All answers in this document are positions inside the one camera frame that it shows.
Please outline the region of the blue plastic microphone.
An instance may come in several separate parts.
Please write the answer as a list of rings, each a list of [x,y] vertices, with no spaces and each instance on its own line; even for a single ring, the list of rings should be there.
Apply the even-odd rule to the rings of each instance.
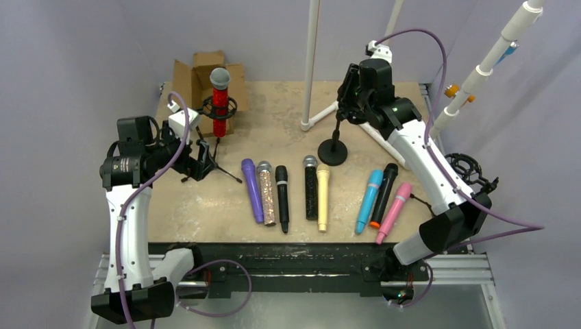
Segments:
[[[378,194],[378,190],[382,183],[383,175],[384,174],[382,170],[375,169],[369,176],[367,188],[364,197],[362,198],[362,203],[356,220],[356,234],[361,234],[367,225],[369,217],[371,216],[372,207],[374,206],[374,202]]]

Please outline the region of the pink plastic microphone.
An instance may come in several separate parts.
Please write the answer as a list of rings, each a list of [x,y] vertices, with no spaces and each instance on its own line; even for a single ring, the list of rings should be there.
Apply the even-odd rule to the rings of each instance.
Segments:
[[[389,208],[375,238],[375,243],[381,245],[384,239],[388,236],[389,232],[392,230],[395,222],[404,207],[407,199],[410,197],[412,192],[412,185],[408,182],[402,183],[396,191],[393,199],[393,203]]]

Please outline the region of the black microphone with silver band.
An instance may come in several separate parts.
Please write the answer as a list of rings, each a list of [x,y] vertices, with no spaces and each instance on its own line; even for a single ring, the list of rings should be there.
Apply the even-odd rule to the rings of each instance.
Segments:
[[[289,229],[290,216],[288,207],[288,171],[284,165],[276,166],[275,181],[277,185],[277,200],[280,224],[283,233],[287,234]]]

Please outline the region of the silver rhinestone microphone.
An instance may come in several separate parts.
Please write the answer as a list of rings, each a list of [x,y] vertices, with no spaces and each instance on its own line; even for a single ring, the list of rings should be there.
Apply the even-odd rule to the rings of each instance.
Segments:
[[[264,225],[268,227],[276,225],[271,170],[272,166],[266,160],[258,163],[257,172],[264,215]]]

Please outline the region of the plain black microphone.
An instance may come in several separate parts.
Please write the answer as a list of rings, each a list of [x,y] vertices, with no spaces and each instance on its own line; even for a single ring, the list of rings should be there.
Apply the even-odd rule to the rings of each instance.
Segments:
[[[371,220],[369,225],[372,228],[378,229],[382,224],[382,219],[384,212],[386,210],[386,205],[391,194],[393,184],[398,176],[399,167],[395,163],[388,163],[383,170],[383,178],[380,188],[378,190],[378,196],[375,201],[373,208],[373,213],[371,215]]]

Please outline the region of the red glitter microphone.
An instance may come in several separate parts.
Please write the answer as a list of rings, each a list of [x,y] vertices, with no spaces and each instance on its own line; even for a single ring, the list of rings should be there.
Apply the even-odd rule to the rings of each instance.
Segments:
[[[210,74],[210,82],[212,83],[212,106],[214,113],[218,117],[223,117],[228,114],[228,86],[230,83],[230,74],[223,68],[218,67],[212,70]],[[225,119],[213,120],[213,134],[217,138],[222,138],[226,135],[227,127]]]

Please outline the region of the black glitter microphone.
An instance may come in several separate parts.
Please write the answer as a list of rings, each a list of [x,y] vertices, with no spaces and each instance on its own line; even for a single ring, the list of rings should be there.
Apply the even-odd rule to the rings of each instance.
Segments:
[[[318,219],[317,164],[317,159],[313,155],[307,155],[303,160],[306,219],[309,221]]]

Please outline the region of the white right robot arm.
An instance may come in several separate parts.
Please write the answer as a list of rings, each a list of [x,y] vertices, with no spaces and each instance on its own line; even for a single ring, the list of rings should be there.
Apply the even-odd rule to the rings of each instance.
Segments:
[[[350,64],[337,101],[351,123],[369,123],[403,156],[431,201],[434,217],[388,252],[395,266],[439,254],[480,232],[492,206],[487,192],[474,192],[432,147],[421,113],[411,100],[395,95],[386,60]]]

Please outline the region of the black round-base desk mic stand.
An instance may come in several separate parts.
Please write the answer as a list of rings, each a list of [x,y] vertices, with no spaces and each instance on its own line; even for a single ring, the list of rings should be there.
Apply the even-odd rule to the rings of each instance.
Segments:
[[[319,160],[323,164],[332,167],[343,164],[348,155],[346,145],[340,140],[341,123],[347,120],[350,123],[358,124],[360,121],[357,109],[354,109],[351,106],[344,106],[341,103],[337,103],[335,117],[336,125],[332,132],[332,137],[323,141],[318,148]]]

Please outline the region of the brown cardboard box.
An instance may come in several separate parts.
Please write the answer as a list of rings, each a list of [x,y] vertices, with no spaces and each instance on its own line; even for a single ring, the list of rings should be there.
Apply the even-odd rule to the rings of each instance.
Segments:
[[[227,64],[221,50],[195,53],[192,66],[179,60],[174,61],[172,90],[179,93],[190,108],[200,108],[203,101],[212,95],[210,74],[219,66],[226,68],[230,74],[228,95],[237,102],[236,113],[247,111],[249,106],[244,67],[241,63]]]

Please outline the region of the purple plastic microphone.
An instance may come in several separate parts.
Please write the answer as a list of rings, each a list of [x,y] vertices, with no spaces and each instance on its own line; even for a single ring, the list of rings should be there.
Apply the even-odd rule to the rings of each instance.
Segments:
[[[241,162],[241,169],[245,176],[251,209],[256,223],[264,223],[262,200],[256,179],[256,166],[252,159],[246,158]]]

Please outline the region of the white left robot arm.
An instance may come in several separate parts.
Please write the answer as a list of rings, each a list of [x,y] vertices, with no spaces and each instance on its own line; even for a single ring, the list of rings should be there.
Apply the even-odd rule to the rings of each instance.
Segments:
[[[190,131],[199,121],[172,114],[158,125],[141,116],[116,122],[119,138],[99,168],[110,216],[110,260],[103,292],[91,297],[91,311],[115,324],[168,317],[178,282],[193,269],[194,247],[172,247],[151,267],[148,212],[153,182],[168,169],[190,175]]]

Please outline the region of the cream plastic microphone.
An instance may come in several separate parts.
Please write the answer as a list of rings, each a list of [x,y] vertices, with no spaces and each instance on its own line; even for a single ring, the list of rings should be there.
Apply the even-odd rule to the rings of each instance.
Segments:
[[[318,231],[327,232],[328,226],[328,207],[329,207],[329,183],[330,168],[326,164],[320,164],[317,167],[318,181],[318,212],[317,220]]]

